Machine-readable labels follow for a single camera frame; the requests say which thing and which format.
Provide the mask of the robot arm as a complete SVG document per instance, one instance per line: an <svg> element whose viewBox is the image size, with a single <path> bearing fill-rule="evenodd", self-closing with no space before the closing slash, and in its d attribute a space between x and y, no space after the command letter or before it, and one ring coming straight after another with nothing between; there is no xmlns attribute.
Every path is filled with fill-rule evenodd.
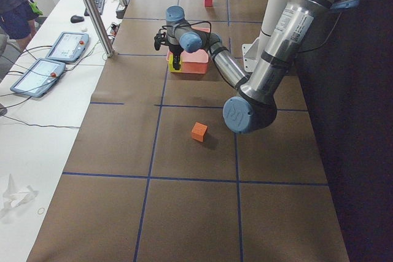
<svg viewBox="0 0 393 262"><path fill-rule="evenodd" d="M312 22L327 12L341 12L360 0L268 0L261 32L244 52L243 60L251 62L247 73L223 45L219 35L195 29L185 19L180 6L166 10L166 25L154 39L159 49L167 46L173 54L173 66L181 66L181 53L204 50L224 80L238 95L223 108L226 126L245 134L265 128L276 118L274 93L289 71Z"/></svg>

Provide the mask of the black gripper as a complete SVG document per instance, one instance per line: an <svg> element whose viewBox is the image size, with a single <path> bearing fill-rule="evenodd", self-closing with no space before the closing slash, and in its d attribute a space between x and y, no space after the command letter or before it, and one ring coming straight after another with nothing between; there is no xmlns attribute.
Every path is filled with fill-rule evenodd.
<svg viewBox="0 0 393 262"><path fill-rule="evenodd" d="M179 71L181 69L181 53L184 49L180 44L169 43L169 50L173 54L172 67L175 71Z"/></svg>

